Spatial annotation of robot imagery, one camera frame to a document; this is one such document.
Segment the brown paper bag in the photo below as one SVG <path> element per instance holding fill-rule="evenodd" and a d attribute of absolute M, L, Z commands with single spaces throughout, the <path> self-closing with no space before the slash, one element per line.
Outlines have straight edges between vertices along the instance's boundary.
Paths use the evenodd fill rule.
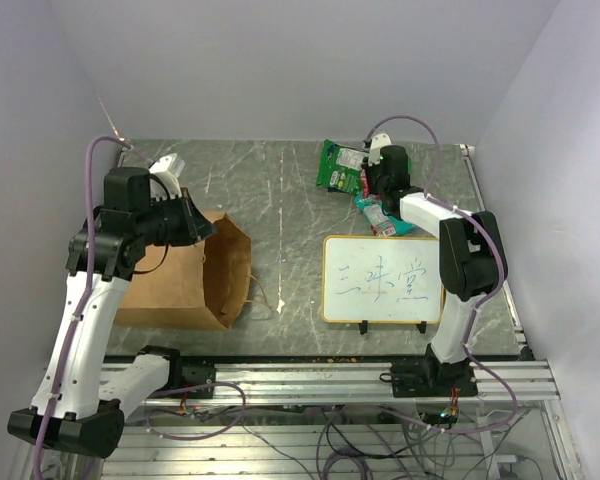
<path fill-rule="evenodd" d="M 228 331 L 256 282 L 252 240 L 224 211 L 204 213 L 216 232 L 188 247 L 149 247 L 114 323 L 134 328 Z"/>

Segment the yellow green snack packet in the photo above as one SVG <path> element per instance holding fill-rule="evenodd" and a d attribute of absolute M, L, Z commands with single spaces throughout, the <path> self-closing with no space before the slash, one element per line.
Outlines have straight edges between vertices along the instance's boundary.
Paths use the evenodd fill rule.
<path fill-rule="evenodd" d="M 362 190 L 360 171 L 365 154 L 362 151 L 333 145 L 327 154 L 327 186 L 353 196 Z"/>

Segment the red snack packet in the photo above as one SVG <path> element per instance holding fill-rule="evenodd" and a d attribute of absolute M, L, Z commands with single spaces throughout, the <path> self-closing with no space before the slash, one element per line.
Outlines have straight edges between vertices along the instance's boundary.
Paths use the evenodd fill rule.
<path fill-rule="evenodd" d="M 364 197 L 367 197 L 370 194 L 370 190 L 369 190 L 369 183 L 368 183 L 365 169 L 362 169 L 360 171 L 360 182 L 362 185 L 362 194 Z"/>

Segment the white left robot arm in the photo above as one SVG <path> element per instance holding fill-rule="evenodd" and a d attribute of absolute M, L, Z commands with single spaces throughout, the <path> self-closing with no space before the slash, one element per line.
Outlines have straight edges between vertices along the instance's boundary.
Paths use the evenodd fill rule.
<path fill-rule="evenodd" d="M 155 392 L 176 395 L 184 383 L 177 350 L 147 346 L 101 385 L 106 343 L 147 248 L 189 247 L 214 232 L 177 175 L 110 170 L 102 204 L 87 206 L 68 245 L 65 307 L 47 372 L 30 406 L 11 413 L 8 432 L 37 449 L 107 458 L 143 401 Z"/>

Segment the green Chiuba chips bag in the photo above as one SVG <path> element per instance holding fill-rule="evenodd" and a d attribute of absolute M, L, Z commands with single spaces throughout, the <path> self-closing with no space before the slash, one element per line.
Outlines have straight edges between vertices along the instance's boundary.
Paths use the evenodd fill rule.
<path fill-rule="evenodd" d="M 406 149 L 381 133 L 367 150 L 325 140 L 316 185 L 353 196 L 383 196 L 412 188 L 410 158 Z"/>

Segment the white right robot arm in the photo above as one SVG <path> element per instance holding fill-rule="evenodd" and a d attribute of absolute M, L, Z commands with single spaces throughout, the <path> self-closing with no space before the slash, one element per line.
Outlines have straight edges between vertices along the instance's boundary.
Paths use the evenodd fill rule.
<path fill-rule="evenodd" d="M 446 204 L 411 184 L 402 146 L 372 147 L 363 162 L 369 191 L 385 212 L 426 231 L 439 241 L 439 276 L 445 303 L 426 352 L 391 368 L 389 382 L 402 398 L 473 396 L 469 341 L 480 307 L 502 287 L 508 273 L 493 213 L 470 213 Z"/>

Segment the green POES snack packet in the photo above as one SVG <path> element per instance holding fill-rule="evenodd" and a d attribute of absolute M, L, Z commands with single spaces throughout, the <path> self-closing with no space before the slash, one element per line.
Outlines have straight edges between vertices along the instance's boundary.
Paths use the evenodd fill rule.
<path fill-rule="evenodd" d="M 375 236 L 399 237 L 415 230 L 414 225 L 386 214 L 381 199 L 375 195 L 365 196 L 359 193 L 354 198 L 354 203 L 366 218 Z"/>

